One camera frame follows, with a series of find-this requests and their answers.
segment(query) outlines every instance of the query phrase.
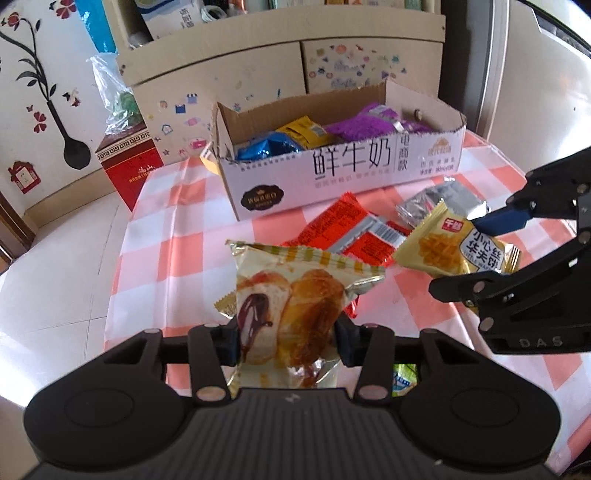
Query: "cabinet drawer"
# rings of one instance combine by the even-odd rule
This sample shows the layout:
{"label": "cabinet drawer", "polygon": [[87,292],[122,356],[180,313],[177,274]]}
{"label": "cabinet drawer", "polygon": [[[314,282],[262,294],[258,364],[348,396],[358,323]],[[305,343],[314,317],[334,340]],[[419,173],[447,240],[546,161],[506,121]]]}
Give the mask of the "cabinet drawer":
{"label": "cabinet drawer", "polygon": [[302,44],[309,93],[374,85],[391,76],[406,87],[437,96],[442,43],[330,38]]}
{"label": "cabinet drawer", "polygon": [[209,140],[215,102],[245,111],[305,93],[298,42],[206,60],[134,87],[165,164],[201,152]]}

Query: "red gift box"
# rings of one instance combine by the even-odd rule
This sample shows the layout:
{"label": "red gift box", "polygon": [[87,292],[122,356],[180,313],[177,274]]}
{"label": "red gift box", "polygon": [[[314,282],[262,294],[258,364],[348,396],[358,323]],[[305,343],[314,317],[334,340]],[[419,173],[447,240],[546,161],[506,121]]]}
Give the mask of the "red gift box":
{"label": "red gift box", "polygon": [[130,210],[134,209],[148,173],[163,165],[144,123],[120,134],[107,135],[96,155]]}

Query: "pink and white tablecloth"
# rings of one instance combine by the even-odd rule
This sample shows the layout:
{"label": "pink and white tablecloth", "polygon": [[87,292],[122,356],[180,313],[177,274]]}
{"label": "pink and white tablecloth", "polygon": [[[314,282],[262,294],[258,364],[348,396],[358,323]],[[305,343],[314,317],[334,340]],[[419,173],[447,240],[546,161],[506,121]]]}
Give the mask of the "pink and white tablecloth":
{"label": "pink and white tablecloth", "polygon": [[[466,134],[455,178],[493,209],[519,190],[522,173],[496,148]],[[371,211],[395,218],[395,205],[437,179],[358,195]],[[222,322],[213,303],[236,286],[236,267],[226,239],[279,244],[295,237],[330,202],[237,222],[222,180],[198,158],[162,167],[148,177],[129,221],[119,257],[106,323],[106,347],[149,327],[184,335],[200,323]],[[532,220],[504,240],[523,251],[523,263],[572,238],[560,220]],[[492,355],[478,334],[478,318],[462,305],[435,301],[425,273],[394,265],[385,282],[359,302],[358,324],[381,323],[397,335],[417,336],[435,327],[549,392],[560,406],[562,427],[548,465],[562,471],[591,440],[591,355]],[[354,384],[355,369],[342,368],[339,384]],[[186,365],[172,365],[169,383],[189,389]]]}

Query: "spoon wall decal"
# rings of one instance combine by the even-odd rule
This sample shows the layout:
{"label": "spoon wall decal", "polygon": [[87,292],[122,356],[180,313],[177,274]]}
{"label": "spoon wall decal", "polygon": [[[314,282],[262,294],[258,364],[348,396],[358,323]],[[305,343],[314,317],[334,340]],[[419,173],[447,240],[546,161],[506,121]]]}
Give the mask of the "spoon wall decal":
{"label": "spoon wall decal", "polygon": [[[31,36],[33,38],[33,49],[30,49],[23,43],[7,36],[1,30],[2,27],[8,27],[13,28],[16,31],[21,24],[27,25],[31,30]],[[26,70],[22,72],[17,77],[17,81],[20,79],[29,79],[27,86],[33,87],[37,85],[39,87],[39,90],[41,91],[43,98],[47,102],[47,106],[49,108],[49,111],[51,112],[51,116],[56,122],[61,136],[64,137],[64,160],[70,167],[75,168],[76,170],[81,170],[90,163],[90,148],[88,148],[88,145],[86,145],[85,143],[79,140],[74,140],[72,137],[68,135],[59,115],[57,114],[55,106],[51,101],[51,97],[56,92],[57,85],[54,83],[52,87],[49,88],[43,65],[41,65],[41,62],[37,57],[37,39],[35,37],[35,34],[37,33],[37,31],[39,31],[40,27],[41,20],[37,20],[37,23],[33,27],[32,23],[29,22],[29,20],[27,20],[24,17],[21,17],[17,12],[13,12],[8,16],[8,19],[3,18],[0,22],[0,38],[3,38],[7,42],[19,47],[31,56],[31,58],[23,58],[19,60],[20,62],[26,63],[30,67],[32,67],[32,70]]]}

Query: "red snack package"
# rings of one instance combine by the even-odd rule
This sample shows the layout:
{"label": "red snack package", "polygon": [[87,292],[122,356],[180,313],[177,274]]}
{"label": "red snack package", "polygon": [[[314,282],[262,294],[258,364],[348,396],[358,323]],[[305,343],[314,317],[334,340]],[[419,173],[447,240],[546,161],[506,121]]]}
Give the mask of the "red snack package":
{"label": "red snack package", "polygon": [[[392,255],[406,239],[406,231],[394,222],[382,219],[361,206],[355,195],[345,193],[287,246],[305,245],[355,258],[369,265],[384,267],[394,260]],[[355,318],[357,299],[345,308]]]}

